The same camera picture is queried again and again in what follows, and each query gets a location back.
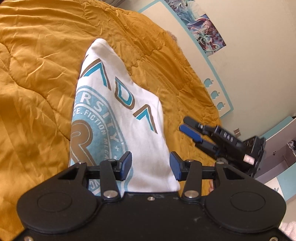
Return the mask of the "white blue bedside furniture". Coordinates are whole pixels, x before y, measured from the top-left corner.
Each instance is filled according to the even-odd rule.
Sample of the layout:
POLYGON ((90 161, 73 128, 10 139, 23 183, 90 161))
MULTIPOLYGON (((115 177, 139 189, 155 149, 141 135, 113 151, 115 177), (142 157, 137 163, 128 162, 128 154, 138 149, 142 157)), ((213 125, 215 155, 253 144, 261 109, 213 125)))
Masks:
POLYGON ((255 179, 289 202, 295 199, 295 118, 288 116, 262 136, 266 154, 255 179))

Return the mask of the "mustard yellow quilted bedspread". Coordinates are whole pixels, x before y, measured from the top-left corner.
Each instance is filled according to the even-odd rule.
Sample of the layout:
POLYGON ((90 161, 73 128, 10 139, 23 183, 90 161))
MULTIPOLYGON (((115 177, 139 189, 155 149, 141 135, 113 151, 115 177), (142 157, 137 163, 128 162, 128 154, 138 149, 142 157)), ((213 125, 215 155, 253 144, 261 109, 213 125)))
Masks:
POLYGON ((220 123, 172 36, 146 16, 102 1, 1 3, 1 240, 23 230, 20 196, 68 166, 71 115, 87 49, 105 39, 131 79, 159 97, 170 150, 211 158, 178 130, 186 115, 220 123))

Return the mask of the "wall light switch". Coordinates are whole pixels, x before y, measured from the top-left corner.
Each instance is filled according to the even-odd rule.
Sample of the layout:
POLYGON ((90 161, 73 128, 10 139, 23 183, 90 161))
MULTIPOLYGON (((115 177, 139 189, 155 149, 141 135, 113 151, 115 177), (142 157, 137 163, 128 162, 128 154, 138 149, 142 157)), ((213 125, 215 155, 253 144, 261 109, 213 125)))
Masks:
POLYGON ((234 135, 235 135, 236 137, 241 136, 241 132, 240 132, 240 129, 239 129, 239 128, 237 128, 237 129, 234 130, 234 135))

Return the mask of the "white and blue headboard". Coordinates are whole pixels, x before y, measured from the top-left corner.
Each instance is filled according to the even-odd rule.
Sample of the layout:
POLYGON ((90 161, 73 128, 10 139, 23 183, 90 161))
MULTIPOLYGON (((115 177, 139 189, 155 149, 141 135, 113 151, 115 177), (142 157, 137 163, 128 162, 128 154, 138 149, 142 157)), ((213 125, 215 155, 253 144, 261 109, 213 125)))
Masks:
POLYGON ((233 111, 229 96, 209 58, 169 5, 165 1, 153 1, 138 12, 147 16, 177 38, 177 44, 192 69, 205 85, 215 107, 218 109, 219 116, 222 117, 233 111))

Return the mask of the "colourful wall poster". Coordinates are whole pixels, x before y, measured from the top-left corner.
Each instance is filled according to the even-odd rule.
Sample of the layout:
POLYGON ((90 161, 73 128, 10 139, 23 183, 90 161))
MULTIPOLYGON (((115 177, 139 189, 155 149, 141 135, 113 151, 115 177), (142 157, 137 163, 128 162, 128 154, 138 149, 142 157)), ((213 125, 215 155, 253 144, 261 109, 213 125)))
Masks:
POLYGON ((166 1, 193 35, 206 56, 226 47, 221 34, 197 1, 166 1))

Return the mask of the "fluffy pink blanket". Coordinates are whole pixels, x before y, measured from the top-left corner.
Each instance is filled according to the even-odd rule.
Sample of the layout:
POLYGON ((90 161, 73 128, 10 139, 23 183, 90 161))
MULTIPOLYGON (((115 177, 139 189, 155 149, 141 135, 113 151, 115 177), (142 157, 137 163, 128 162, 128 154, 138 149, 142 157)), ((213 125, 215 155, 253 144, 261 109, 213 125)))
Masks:
POLYGON ((296 241, 296 221, 292 221, 289 223, 282 222, 280 224, 280 230, 291 240, 296 241))

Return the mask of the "white Nevada sweatshirt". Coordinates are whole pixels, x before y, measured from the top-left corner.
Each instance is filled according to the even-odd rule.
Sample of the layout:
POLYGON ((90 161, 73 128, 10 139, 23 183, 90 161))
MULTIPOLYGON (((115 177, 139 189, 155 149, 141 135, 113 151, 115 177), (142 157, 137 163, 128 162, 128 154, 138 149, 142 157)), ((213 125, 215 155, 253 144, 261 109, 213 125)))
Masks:
POLYGON ((99 165, 132 154, 132 166, 117 185, 125 192, 172 192, 180 188, 169 163, 162 104, 130 78, 104 39, 86 52, 77 82, 69 165, 99 165))

